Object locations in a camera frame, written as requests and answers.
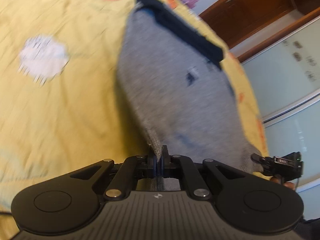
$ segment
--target yellow fabric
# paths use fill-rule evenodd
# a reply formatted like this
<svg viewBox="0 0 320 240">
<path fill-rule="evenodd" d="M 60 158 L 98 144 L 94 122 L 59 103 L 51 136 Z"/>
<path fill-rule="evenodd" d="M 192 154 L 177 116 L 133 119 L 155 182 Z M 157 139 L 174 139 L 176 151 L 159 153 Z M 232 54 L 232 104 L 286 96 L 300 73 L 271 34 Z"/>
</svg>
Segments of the yellow fabric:
<svg viewBox="0 0 320 240">
<path fill-rule="evenodd" d="M 248 140 L 268 154 L 252 88 L 225 43 L 187 7 L 161 0 L 213 43 L 235 90 Z M 146 152 L 115 80 L 127 15 L 135 0 L 0 0 L 0 204 L 32 184 L 112 158 Z M 61 75 L 43 86 L 18 73 L 26 39 L 52 35 L 68 48 Z M 0 240 L 17 232 L 0 219 Z"/>
</svg>

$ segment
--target silver screw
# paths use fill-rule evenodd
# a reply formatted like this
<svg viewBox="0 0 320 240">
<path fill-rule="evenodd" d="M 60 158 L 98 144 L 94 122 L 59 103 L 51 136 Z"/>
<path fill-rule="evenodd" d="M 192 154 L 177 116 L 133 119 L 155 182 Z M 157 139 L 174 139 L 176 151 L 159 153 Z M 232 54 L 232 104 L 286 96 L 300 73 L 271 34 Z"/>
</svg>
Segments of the silver screw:
<svg viewBox="0 0 320 240">
<path fill-rule="evenodd" d="M 108 197 L 119 197 L 121 195 L 121 191 L 119 189 L 109 189 L 106 191 L 106 195 Z"/>
<path fill-rule="evenodd" d="M 193 192 L 193 194 L 195 194 L 197 197 L 206 197 L 210 194 L 210 192 L 207 189 L 198 188 Z"/>
</svg>

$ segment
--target black waistband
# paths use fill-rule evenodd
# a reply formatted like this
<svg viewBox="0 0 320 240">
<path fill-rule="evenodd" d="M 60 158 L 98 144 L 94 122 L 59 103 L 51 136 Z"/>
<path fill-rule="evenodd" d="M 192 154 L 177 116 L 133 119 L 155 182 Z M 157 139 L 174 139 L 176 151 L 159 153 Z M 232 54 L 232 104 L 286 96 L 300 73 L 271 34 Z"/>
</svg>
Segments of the black waistband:
<svg viewBox="0 0 320 240">
<path fill-rule="evenodd" d="M 143 4 L 142 8 L 148 8 L 153 11 L 158 24 L 173 32 L 221 69 L 220 61 L 223 60 L 223 51 L 220 47 L 212 44 L 204 36 L 187 26 L 159 0 L 137 0 L 137 2 Z"/>
</svg>

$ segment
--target gray garment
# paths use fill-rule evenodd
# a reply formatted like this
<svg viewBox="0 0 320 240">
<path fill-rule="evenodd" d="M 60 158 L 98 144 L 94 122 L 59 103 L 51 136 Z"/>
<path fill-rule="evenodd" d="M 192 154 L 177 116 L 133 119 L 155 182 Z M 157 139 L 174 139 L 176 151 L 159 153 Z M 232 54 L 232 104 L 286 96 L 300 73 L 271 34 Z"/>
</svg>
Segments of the gray garment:
<svg viewBox="0 0 320 240">
<path fill-rule="evenodd" d="M 260 152 L 244 136 L 225 73 L 144 9 L 128 18 L 117 75 L 158 159 L 167 145 L 170 155 L 194 162 L 212 158 L 260 171 L 250 160 Z"/>
</svg>

